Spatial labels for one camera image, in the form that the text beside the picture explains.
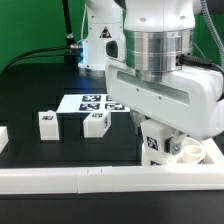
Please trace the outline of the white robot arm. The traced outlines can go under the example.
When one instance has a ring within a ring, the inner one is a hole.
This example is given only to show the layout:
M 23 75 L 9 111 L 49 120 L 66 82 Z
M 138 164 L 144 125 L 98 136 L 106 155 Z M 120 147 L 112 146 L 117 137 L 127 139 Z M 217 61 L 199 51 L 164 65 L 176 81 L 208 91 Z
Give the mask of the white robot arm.
M 191 55 L 206 0 L 85 0 L 79 66 L 106 75 L 113 100 L 197 140 L 224 132 L 224 70 Z

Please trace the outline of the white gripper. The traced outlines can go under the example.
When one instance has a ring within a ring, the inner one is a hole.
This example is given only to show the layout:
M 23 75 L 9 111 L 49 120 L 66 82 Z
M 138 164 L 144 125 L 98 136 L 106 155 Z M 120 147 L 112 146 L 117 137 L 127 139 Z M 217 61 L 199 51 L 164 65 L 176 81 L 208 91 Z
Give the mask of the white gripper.
M 124 63 L 110 59 L 106 87 L 114 101 L 134 110 L 130 115 L 137 134 L 146 120 L 144 115 L 181 131 L 165 140 L 166 153 L 178 154 L 186 134 L 206 140 L 224 132 L 223 77 L 219 72 L 184 66 L 163 74 L 161 82 L 147 82 Z

